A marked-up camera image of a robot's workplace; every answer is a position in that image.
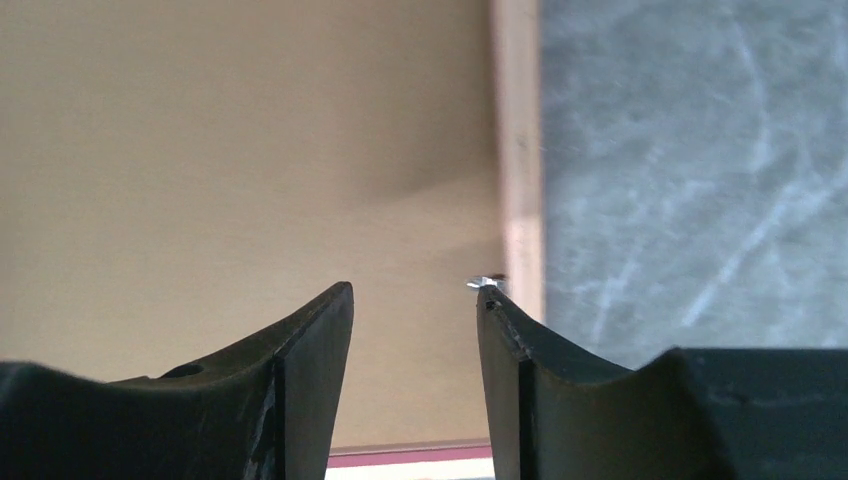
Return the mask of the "brown backing board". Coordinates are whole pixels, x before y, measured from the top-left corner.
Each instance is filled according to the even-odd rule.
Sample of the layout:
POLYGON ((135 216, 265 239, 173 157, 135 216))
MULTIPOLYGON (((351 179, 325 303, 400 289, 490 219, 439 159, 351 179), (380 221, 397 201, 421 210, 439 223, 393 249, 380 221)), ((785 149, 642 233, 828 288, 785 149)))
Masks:
POLYGON ((484 1, 5 1, 1 356, 158 376, 349 281, 339 449, 488 433, 484 1))

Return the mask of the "pink picture frame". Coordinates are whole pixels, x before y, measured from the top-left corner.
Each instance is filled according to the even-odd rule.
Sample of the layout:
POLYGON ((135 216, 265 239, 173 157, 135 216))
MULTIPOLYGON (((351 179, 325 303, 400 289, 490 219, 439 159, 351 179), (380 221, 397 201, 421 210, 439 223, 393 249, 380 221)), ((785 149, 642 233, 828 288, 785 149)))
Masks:
MULTIPOLYGON (((507 291, 543 319, 543 161, 540 152, 539 4, 493 1, 496 139, 500 166, 507 291)), ((507 327, 491 307, 478 316, 478 343, 491 446, 338 454, 329 479, 519 479, 519 393, 528 362, 509 349, 507 327)))

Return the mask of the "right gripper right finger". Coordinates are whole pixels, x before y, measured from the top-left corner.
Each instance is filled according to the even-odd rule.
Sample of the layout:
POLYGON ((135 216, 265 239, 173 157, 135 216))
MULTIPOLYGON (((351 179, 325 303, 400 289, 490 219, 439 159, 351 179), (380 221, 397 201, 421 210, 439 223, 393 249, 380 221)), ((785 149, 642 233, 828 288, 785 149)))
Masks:
POLYGON ((843 479, 847 353, 673 348, 630 370, 480 289, 499 479, 843 479))

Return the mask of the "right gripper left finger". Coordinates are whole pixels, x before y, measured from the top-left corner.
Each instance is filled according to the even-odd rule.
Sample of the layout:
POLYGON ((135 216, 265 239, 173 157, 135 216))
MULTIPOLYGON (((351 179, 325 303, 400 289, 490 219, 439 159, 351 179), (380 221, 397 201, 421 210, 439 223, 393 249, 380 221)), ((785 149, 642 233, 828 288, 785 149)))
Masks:
POLYGON ((1 366, 5 479, 321 479, 354 319, 339 282, 158 378, 1 366))

